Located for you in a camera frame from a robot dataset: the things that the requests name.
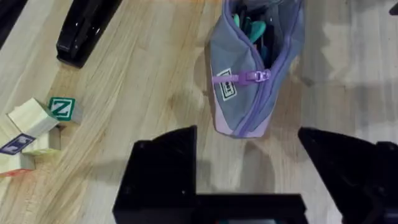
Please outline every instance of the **purple trim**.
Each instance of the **purple trim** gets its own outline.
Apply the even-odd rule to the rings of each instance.
[[[212,77],[213,84],[223,82],[238,82],[240,85],[248,85],[253,83],[264,82],[271,76],[270,70],[244,72],[239,75],[227,75]]]
[[[237,82],[239,81],[239,75],[225,75],[225,76],[213,77],[211,81],[213,82],[213,84],[219,84],[223,82]]]
[[[293,33],[294,27],[296,25],[297,18],[299,16],[299,11],[300,11],[301,5],[302,5],[302,1],[300,0],[300,3],[298,4],[298,6],[296,8],[296,11],[295,11],[295,16],[292,17],[292,22],[291,22],[291,25],[289,27],[289,31],[287,32],[287,34],[285,36],[284,46],[282,47],[282,50],[281,50],[279,56],[277,57],[276,61],[271,66],[271,73],[275,74],[275,75],[272,76],[271,88],[269,88],[268,91],[267,91],[267,98],[264,97],[266,88],[261,88],[261,92],[258,93],[260,95],[259,100],[257,100],[255,102],[255,105],[251,108],[253,110],[248,113],[249,116],[246,119],[246,122],[244,122],[244,124],[242,125],[242,127],[241,127],[241,129],[240,129],[240,131],[238,133],[239,137],[245,137],[246,132],[247,132],[247,130],[249,128],[249,125],[254,121],[255,116],[260,112],[259,105],[263,105],[269,99],[269,97],[271,96],[270,93],[271,93],[272,87],[274,86],[274,81],[276,79],[276,75],[281,70],[281,68],[282,68],[283,64],[285,63],[286,58],[288,56],[288,52],[289,52],[290,45],[291,45],[292,33]]]
[[[242,40],[250,49],[250,53],[252,55],[252,58],[254,59],[254,63],[256,64],[256,70],[264,70],[264,63],[262,62],[260,53],[257,51],[257,49],[254,47],[252,42],[249,40],[249,38],[244,34],[244,32],[235,25],[232,16],[227,16],[228,14],[231,14],[231,8],[230,8],[230,2],[232,0],[224,0],[223,4],[223,10],[224,12],[221,14],[221,16],[224,16],[226,21],[228,22],[229,26],[232,27],[232,30],[235,31],[235,33],[238,35],[239,39]],[[242,121],[238,124],[238,127],[233,131],[233,135],[237,137],[244,137],[245,130],[241,130],[243,126],[247,123],[247,120],[251,117],[252,112],[258,107],[257,104],[261,98],[263,89],[265,87],[265,83],[260,83],[259,87],[257,89],[257,94],[254,97],[253,104],[247,113],[247,115],[242,119]]]

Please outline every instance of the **black plastic part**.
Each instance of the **black plastic part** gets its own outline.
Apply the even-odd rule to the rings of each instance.
[[[0,0],[0,49],[21,14],[27,0]]]
[[[81,68],[121,0],[73,0],[57,42],[57,58]]]
[[[307,223],[300,195],[197,195],[196,138],[192,126],[134,144],[113,208],[118,224]]]
[[[390,15],[398,16],[398,3],[390,9]]]
[[[347,224],[398,223],[398,148],[300,128],[305,150]]]

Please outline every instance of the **teal item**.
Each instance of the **teal item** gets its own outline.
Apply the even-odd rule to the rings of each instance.
[[[234,14],[234,22],[239,27],[241,21],[240,21],[239,16],[237,14]]]
[[[244,34],[248,35],[250,33],[251,19],[250,17],[244,18],[243,25],[241,27]]]
[[[252,43],[255,43],[255,41],[266,31],[266,23],[264,21],[254,21],[250,26],[251,29],[248,37]]]

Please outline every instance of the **alphabet block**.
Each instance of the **alphabet block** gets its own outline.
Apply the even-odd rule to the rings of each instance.
[[[60,130],[58,128],[53,128],[51,131],[38,137],[32,144],[28,145],[22,153],[39,156],[42,154],[58,152],[60,149]]]
[[[18,153],[14,156],[0,154],[0,177],[12,177],[35,169],[29,155]]]
[[[49,109],[59,121],[73,121],[80,124],[83,111],[76,103],[74,98],[52,97]]]
[[[0,153],[17,154],[34,139],[32,136],[21,133],[7,115],[0,116]]]
[[[8,117],[22,133],[34,138],[50,131],[59,123],[52,113],[34,98],[15,108]]]

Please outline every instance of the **purple zipper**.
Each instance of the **purple zipper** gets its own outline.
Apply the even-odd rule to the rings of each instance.
[[[230,2],[230,0],[226,0],[226,8],[225,8],[226,12],[231,12],[231,9],[229,8],[230,7],[229,2]],[[289,52],[290,45],[291,45],[292,33],[293,33],[293,30],[294,30],[294,27],[295,27],[295,24],[297,21],[297,17],[299,16],[299,10],[301,7],[301,3],[302,3],[302,1],[300,1],[300,3],[298,4],[298,6],[295,10],[295,16],[292,18],[292,22],[290,23],[291,25],[289,27],[289,32],[285,38],[286,45],[283,46],[281,53],[279,54],[275,63],[272,65],[271,70],[264,70],[264,64],[261,60],[261,56],[259,55],[259,52],[257,51],[257,49],[254,48],[253,44],[250,42],[248,37],[243,33],[243,31],[235,26],[235,24],[232,20],[232,17],[226,16],[226,14],[223,14],[223,16],[226,16],[226,20],[228,21],[228,24],[234,29],[234,31],[237,33],[238,37],[249,46],[250,51],[253,56],[253,59],[254,59],[254,63],[256,64],[257,70],[264,70],[264,72],[266,72],[270,76],[272,73],[277,74],[279,72],[279,70],[282,68],[282,66],[285,63],[286,58],[288,56],[288,52]],[[273,86],[274,80],[275,80],[275,77],[272,77],[271,87]],[[260,83],[259,88],[257,90],[256,97],[254,98],[254,103],[252,104],[248,115],[246,115],[243,118],[241,123],[238,125],[238,128],[234,131],[234,134],[237,135],[238,137],[245,137],[245,134],[249,128],[249,125],[254,121],[255,116],[259,112],[259,107],[261,105],[261,102],[263,101],[264,92],[265,92],[265,83]]]
[[[237,27],[235,25],[232,17],[231,16],[227,16],[227,14],[230,14],[232,12],[231,9],[230,9],[230,3],[229,3],[230,1],[231,0],[225,0],[225,8],[224,8],[224,10],[225,10],[226,13],[223,13],[223,16],[226,17],[226,20],[227,20],[229,26],[232,27],[232,29],[238,35],[239,39],[241,39],[246,45],[249,46],[250,52],[251,52],[252,57],[254,59],[254,64],[256,65],[256,70],[257,71],[263,71],[265,68],[264,68],[264,63],[261,60],[260,53],[257,51],[256,48],[254,48],[253,43],[244,34],[244,32],[239,27]],[[257,89],[257,94],[254,97],[254,102],[253,102],[253,104],[252,104],[252,106],[251,106],[251,108],[249,110],[249,113],[243,118],[243,120],[238,124],[238,127],[233,132],[233,134],[237,135],[238,137],[244,137],[244,133],[246,131],[242,132],[243,127],[245,127],[245,125],[248,123],[249,120],[252,120],[252,118],[251,118],[252,117],[252,112],[254,110],[257,110],[258,102],[261,99],[261,95],[262,95],[262,92],[264,90],[265,83],[259,83],[258,85],[259,85],[259,88]]]

